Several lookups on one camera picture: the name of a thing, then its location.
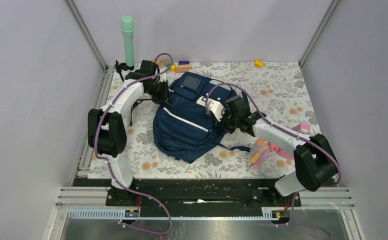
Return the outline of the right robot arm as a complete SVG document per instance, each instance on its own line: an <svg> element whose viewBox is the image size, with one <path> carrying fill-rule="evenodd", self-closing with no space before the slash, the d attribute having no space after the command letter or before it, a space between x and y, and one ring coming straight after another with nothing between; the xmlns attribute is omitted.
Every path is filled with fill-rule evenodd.
<svg viewBox="0 0 388 240"><path fill-rule="evenodd" d="M275 206L283 205L289 195L295 192L314 192L341 173L332 148L322 134L309 136L280 126L259 110L251 112L247 101L238 95L224 104L209 100L206 109L216 118L217 125L227 132L233 133L239 129L253 137L265 139L294 158L295 171L276 180L268 193L269 201Z"/></svg>

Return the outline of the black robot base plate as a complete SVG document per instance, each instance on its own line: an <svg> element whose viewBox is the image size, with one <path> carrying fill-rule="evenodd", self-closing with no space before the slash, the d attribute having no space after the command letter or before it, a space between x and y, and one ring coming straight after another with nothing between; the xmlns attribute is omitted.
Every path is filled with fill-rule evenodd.
<svg viewBox="0 0 388 240"><path fill-rule="evenodd" d="M134 207L141 217L260 217L262 208L285 210L300 197L280 196L275 179L135 179L126 191L112 186L108 207Z"/></svg>

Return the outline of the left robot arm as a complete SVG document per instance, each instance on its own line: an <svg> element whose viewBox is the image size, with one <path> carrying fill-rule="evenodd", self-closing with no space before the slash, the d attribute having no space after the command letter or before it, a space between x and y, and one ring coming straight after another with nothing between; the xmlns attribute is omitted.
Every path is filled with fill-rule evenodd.
<svg viewBox="0 0 388 240"><path fill-rule="evenodd" d="M117 94L99 109L92 108L87 115L87 142L97 159L105 161L112 186L119 188L118 199L126 206L134 204L137 192L130 186L133 175L129 162L122 155L127 146L125 115L139 98L148 94L156 104L170 102L167 73L151 60L143 60L138 69L123 75Z"/></svg>

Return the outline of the navy blue student backpack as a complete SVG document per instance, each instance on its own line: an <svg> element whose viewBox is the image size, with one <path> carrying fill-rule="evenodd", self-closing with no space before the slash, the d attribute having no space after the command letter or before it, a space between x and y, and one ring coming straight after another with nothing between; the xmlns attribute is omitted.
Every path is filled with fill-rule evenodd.
<svg viewBox="0 0 388 240"><path fill-rule="evenodd" d="M205 103L224 104L237 93L220 80L193 72L174 80L169 91L172 104L160 106L153 119L154 144L167 156L191 164L219 146L227 133L206 113Z"/></svg>

